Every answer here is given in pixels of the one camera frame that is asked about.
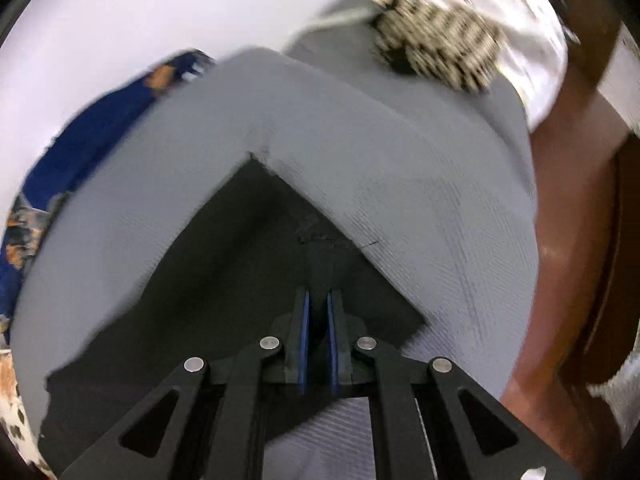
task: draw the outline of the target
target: gray garment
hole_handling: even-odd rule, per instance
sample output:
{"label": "gray garment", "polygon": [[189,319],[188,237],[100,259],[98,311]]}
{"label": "gray garment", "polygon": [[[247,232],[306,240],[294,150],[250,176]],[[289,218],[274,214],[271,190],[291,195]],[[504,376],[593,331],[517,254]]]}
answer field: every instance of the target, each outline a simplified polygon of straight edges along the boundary
{"label": "gray garment", "polygon": [[[500,395],[538,263],[522,106],[503,79],[473,98],[390,73],[352,27],[292,50],[333,75],[261,49],[221,63],[159,102],[71,198],[12,328],[34,432],[46,377],[131,304],[248,152],[356,245],[378,242],[364,254],[428,320],[406,354],[450,356]],[[272,443],[264,477],[373,478],[371,453],[366,403],[341,402]]]}

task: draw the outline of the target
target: black and beige patterned fabric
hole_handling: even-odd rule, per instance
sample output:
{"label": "black and beige patterned fabric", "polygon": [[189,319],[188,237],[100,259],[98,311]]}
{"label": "black and beige patterned fabric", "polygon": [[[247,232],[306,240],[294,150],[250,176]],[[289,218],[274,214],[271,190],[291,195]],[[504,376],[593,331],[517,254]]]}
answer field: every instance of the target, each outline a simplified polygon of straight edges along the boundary
{"label": "black and beige patterned fabric", "polygon": [[494,79],[503,34],[472,10],[392,0],[372,25],[377,56],[396,72],[468,92],[485,92]]}

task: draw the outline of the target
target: triangular cutout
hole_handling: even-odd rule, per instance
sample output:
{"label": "triangular cutout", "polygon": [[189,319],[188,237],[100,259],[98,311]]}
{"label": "triangular cutout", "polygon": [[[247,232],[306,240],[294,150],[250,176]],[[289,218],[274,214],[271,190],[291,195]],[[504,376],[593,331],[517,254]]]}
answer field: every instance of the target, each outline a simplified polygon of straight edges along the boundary
{"label": "triangular cutout", "polygon": [[168,392],[121,437],[120,445],[148,458],[155,457],[179,397],[176,390]]}
{"label": "triangular cutout", "polygon": [[518,443],[516,434],[472,393],[462,390],[458,395],[482,454],[491,456]]}

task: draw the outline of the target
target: black metal bracket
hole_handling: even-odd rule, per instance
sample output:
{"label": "black metal bracket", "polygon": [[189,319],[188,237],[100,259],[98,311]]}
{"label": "black metal bracket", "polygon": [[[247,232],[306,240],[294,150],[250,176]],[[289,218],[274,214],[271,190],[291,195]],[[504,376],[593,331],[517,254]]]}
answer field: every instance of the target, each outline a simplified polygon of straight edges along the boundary
{"label": "black metal bracket", "polygon": [[378,480],[577,480],[572,466],[447,358],[405,358],[326,298],[326,382],[308,384],[309,294],[233,359],[190,358],[62,480],[258,480],[274,398],[369,397]]}

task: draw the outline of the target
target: round metal rivet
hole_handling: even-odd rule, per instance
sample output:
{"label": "round metal rivet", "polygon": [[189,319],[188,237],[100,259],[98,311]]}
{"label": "round metal rivet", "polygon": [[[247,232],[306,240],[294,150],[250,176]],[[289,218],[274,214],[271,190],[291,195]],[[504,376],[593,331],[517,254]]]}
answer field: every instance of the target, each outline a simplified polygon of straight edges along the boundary
{"label": "round metal rivet", "polygon": [[265,350],[273,350],[274,348],[277,348],[279,344],[280,340],[272,335],[268,335],[267,337],[260,339],[260,346]]}
{"label": "round metal rivet", "polygon": [[189,357],[184,362],[184,369],[188,372],[199,372],[204,366],[204,361],[199,357]]}
{"label": "round metal rivet", "polygon": [[378,342],[369,336],[361,337],[360,339],[358,339],[357,343],[360,350],[373,350],[377,344]]}
{"label": "round metal rivet", "polygon": [[438,357],[432,364],[433,369],[441,374],[446,374],[451,371],[452,365],[451,361],[445,359],[444,357]]}

